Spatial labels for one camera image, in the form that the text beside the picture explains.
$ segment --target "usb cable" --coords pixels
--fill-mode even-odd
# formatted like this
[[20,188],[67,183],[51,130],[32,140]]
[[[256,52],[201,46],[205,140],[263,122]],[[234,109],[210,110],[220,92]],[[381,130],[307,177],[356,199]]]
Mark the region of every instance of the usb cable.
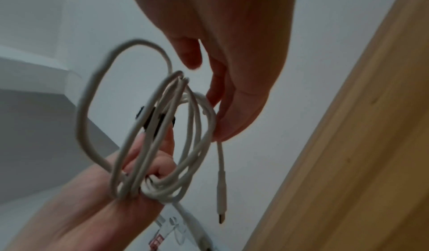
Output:
[[[137,45],[147,46],[158,51],[167,63],[168,76],[161,82],[145,104],[120,148],[114,164],[111,165],[95,150],[89,140],[87,130],[88,111],[98,86],[115,59],[125,50]],[[163,204],[172,203],[186,222],[200,250],[207,251],[214,250],[212,241],[195,217],[187,212],[180,205],[179,201],[186,194],[193,175],[204,161],[209,150],[216,127],[216,114],[206,97],[203,94],[193,92],[189,88],[188,83],[189,79],[184,77],[183,72],[173,72],[171,60],[160,46],[143,39],[127,41],[109,52],[102,65],[90,77],[77,105],[76,138],[86,155],[94,163],[111,174],[109,188],[115,198],[124,199],[127,195],[135,197],[141,190],[151,199],[158,200]],[[177,107],[184,103],[188,103],[188,126],[185,146],[176,169],[163,179],[158,179],[154,175],[147,176],[149,167],[166,135],[168,125],[174,118]],[[208,121],[207,131],[204,135],[202,135],[200,108]],[[158,126],[161,114],[164,114],[164,117],[160,126]],[[133,171],[129,175],[126,175],[122,171],[124,159],[130,150],[134,138],[148,121],[149,117],[151,119],[146,128],[143,147],[135,160]],[[219,155],[217,211],[219,223],[223,223],[227,210],[227,186],[223,149],[220,142],[217,143],[217,148]]]

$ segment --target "wooden plank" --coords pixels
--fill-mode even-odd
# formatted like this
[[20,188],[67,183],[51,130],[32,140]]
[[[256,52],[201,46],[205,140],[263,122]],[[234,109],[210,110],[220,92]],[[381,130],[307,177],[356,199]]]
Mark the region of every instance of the wooden plank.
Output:
[[245,251],[404,246],[429,216],[428,111],[429,0],[396,0]]

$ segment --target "human hand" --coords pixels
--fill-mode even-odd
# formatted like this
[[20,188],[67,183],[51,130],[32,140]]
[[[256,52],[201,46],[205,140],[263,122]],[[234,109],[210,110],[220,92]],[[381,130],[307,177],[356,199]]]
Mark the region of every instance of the human hand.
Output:
[[[136,137],[124,162],[130,172],[144,141]],[[167,132],[152,163],[149,175],[159,178],[171,173],[174,138]],[[117,153],[107,160],[113,163]],[[160,214],[163,205],[144,195],[123,201],[109,194],[110,175],[93,165],[66,184],[61,192],[47,202],[10,243],[7,251],[119,251]]]
[[294,0],[136,0],[190,69],[213,77],[207,99],[220,102],[214,140],[247,128],[264,107],[286,59]]

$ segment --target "wooden board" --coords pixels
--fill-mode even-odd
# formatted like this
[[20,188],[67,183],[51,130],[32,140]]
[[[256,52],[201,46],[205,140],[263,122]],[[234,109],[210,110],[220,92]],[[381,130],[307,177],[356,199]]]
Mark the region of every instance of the wooden board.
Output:
[[396,0],[244,250],[429,250],[429,0]]

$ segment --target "metal connector tip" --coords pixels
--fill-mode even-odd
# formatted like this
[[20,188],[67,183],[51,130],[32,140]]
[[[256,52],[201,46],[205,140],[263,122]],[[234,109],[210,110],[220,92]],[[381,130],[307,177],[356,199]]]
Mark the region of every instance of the metal connector tip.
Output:
[[223,224],[224,221],[225,221],[225,215],[219,214],[219,224]]

